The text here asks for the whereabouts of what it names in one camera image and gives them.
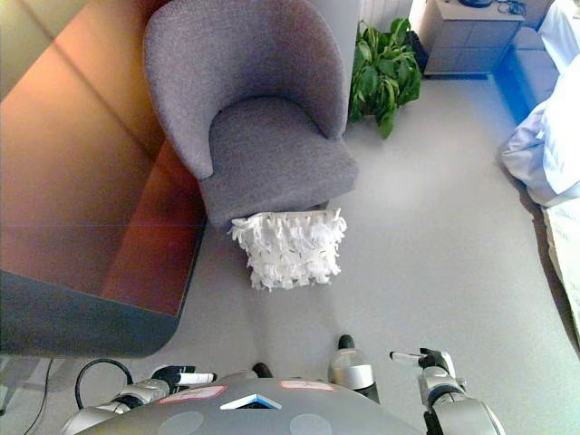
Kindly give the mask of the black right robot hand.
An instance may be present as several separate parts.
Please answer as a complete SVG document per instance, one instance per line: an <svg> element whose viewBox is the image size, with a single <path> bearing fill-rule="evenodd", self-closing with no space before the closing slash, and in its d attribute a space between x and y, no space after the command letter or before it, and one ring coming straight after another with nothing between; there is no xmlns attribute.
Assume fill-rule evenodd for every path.
<svg viewBox="0 0 580 435"><path fill-rule="evenodd" d="M446 351L437 351L429 348L420 348L418 353L401 353L391 351L389 357L396 363L421 367L440 367L451 377L456 376L455 367L450 354Z"/></svg>

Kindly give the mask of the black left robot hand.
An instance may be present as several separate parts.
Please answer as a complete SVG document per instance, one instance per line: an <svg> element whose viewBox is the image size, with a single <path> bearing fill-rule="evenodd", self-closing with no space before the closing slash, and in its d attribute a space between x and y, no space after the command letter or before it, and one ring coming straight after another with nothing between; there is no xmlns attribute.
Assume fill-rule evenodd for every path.
<svg viewBox="0 0 580 435"><path fill-rule="evenodd" d="M196 372L196 367L192 365L168 365L157 369L151 378L166 382L173 392L181 386L214 382L217 375L214 372Z"/></svg>

